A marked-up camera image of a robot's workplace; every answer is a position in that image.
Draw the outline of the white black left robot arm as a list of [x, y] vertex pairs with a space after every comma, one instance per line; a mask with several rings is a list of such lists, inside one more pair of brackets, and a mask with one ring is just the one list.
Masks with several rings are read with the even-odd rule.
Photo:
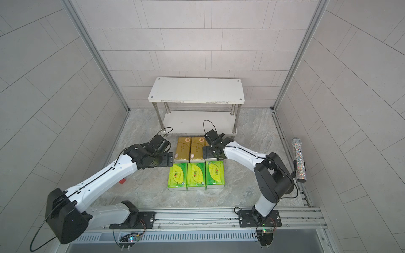
[[63, 191], [56, 188], [48, 194], [45, 222], [61, 244], [79, 238], [86, 230], [108, 225], [110, 229], [145, 229], [153, 225], [139, 214], [130, 201], [117, 205], [91, 207], [112, 186], [139, 170], [173, 165], [171, 143], [161, 135], [149, 142], [123, 149], [118, 158], [93, 176]]

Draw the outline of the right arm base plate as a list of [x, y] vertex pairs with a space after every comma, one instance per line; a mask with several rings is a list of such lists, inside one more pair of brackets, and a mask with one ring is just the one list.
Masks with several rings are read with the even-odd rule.
[[273, 209], [266, 217], [261, 216], [256, 210], [238, 210], [239, 225], [241, 228], [254, 228], [257, 226], [282, 227], [279, 211]]

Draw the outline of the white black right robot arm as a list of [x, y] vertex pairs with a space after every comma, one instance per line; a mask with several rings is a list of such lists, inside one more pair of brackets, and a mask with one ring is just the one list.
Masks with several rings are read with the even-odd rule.
[[208, 131], [204, 138], [216, 159], [230, 159], [254, 172], [261, 196], [253, 207], [261, 218], [265, 218], [274, 209], [284, 195], [295, 189], [291, 173], [287, 170], [278, 154], [258, 153], [241, 146], [232, 138], [225, 138], [214, 129]]

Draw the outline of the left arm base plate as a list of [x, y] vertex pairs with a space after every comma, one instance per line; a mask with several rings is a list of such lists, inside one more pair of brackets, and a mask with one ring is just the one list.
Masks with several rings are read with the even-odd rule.
[[131, 213], [121, 224], [111, 224], [110, 229], [152, 229], [156, 218], [156, 212]]

